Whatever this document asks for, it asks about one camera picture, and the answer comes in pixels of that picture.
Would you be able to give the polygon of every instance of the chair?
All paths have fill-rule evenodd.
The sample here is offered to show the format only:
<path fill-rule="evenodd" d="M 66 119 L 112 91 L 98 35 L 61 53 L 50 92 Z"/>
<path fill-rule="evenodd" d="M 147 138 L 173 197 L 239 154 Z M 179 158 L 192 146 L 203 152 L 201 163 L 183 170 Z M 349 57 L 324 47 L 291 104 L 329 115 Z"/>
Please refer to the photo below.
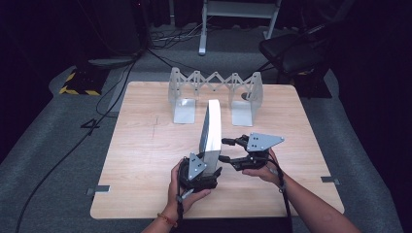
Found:
<path fill-rule="evenodd" d="M 292 79 L 297 75 L 311 77 L 310 98 L 316 84 L 327 71 L 327 51 L 332 42 L 333 30 L 339 22 L 327 22 L 301 34 L 290 32 L 259 43 L 260 52 L 268 61 L 257 72 L 276 68 L 276 83 L 282 77 Z"/>

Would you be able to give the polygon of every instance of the wooden table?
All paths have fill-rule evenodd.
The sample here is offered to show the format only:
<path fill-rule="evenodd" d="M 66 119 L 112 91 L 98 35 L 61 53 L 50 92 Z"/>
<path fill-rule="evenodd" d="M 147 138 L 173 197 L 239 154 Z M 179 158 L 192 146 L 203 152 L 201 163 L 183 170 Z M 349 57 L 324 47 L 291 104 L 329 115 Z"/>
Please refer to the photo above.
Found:
<path fill-rule="evenodd" d="M 99 185 L 107 193 L 95 193 L 90 214 L 94 218 L 154 218 L 167 202 L 170 170 L 198 145 L 209 99 L 219 99 L 222 137 L 236 138 L 251 132 L 285 137 L 274 150 L 284 171 L 341 213 L 342 202 L 329 177 L 324 157 L 293 86 L 264 85 L 263 103 L 253 127 L 233 126 L 228 90 L 200 90 L 195 124 L 174 124 L 167 101 L 168 83 L 132 82 L 128 85 L 120 115 L 102 170 Z M 240 146 L 222 145 L 222 154 L 243 157 Z M 285 216 L 278 188 L 259 178 L 244 176 L 229 164 L 218 186 L 197 202 L 185 218 Z"/>

